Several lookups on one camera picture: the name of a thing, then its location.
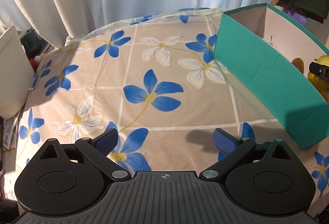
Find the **teal cardboard box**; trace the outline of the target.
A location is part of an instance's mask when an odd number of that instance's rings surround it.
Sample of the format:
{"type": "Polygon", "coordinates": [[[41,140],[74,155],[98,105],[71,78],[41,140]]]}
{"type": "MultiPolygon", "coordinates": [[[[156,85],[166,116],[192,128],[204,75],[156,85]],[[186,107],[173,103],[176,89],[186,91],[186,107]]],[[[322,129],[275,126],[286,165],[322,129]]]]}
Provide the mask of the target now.
{"type": "Polygon", "coordinates": [[[278,119],[300,149],[328,137],[328,103],[309,82],[309,64],[328,49],[269,4],[224,12],[214,56],[278,119]],[[292,64],[304,62],[304,74],[292,64]]]}

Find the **yellow lemon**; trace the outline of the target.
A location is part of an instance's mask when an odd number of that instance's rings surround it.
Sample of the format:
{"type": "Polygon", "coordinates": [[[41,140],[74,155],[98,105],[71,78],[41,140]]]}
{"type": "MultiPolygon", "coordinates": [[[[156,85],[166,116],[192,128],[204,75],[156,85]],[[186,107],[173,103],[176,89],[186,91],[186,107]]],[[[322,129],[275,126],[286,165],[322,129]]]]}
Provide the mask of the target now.
{"type": "Polygon", "coordinates": [[[328,55],[323,55],[309,64],[307,78],[321,95],[328,95],[328,55]]]}

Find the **floral blue white tablecloth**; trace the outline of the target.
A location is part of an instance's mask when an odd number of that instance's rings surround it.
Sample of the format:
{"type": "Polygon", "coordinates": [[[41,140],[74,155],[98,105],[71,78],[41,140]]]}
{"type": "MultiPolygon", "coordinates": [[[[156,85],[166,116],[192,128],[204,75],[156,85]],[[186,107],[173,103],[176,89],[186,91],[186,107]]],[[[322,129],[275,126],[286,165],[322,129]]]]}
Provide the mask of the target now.
{"type": "Polygon", "coordinates": [[[48,138],[73,143],[113,127],[108,155],[130,172],[201,172],[222,157],[213,132],[258,143],[284,139],[316,185],[309,208],[328,206],[328,141],[301,150],[269,110],[216,61],[219,9],[144,16],[110,24],[43,56],[18,129],[16,172],[48,138]]]}

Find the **small orange tangerine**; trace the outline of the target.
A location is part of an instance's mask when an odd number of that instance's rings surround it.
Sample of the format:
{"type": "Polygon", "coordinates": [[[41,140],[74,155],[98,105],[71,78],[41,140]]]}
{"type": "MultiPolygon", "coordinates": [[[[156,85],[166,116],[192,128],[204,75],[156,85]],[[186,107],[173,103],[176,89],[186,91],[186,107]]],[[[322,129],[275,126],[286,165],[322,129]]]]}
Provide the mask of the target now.
{"type": "Polygon", "coordinates": [[[328,103],[328,97],[324,92],[320,92],[320,94],[322,95],[322,97],[326,100],[326,102],[328,103]]]}

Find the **purple cloth item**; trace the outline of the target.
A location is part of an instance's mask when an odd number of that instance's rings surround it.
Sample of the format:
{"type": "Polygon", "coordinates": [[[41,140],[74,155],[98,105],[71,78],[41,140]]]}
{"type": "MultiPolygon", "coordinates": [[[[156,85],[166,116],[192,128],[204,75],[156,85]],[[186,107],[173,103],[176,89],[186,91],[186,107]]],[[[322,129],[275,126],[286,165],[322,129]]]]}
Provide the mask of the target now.
{"type": "Polygon", "coordinates": [[[293,9],[287,9],[287,8],[283,8],[283,12],[290,16],[292,19],[294,19],[297,23],[299,23],[301,26],[305,27],[306,23],[307,23],[307,17],[303,14],[300,14],[298,12],[296,12],[293,9]]]}

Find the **brown kiwi fruit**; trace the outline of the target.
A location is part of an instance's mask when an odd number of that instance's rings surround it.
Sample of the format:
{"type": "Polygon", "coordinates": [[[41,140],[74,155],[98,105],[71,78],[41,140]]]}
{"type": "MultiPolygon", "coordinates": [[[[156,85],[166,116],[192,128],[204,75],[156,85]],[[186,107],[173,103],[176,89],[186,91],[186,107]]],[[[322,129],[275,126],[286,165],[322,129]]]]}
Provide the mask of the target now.
{"type": "Polygon", "coordinates": [[[292,64],[295,68],[297,68],[297,70],[299,70],[299,72],[301,72],[302,74],[304,74],[304,62],[301,58],[297,57],[292,61],[292,64]]]}

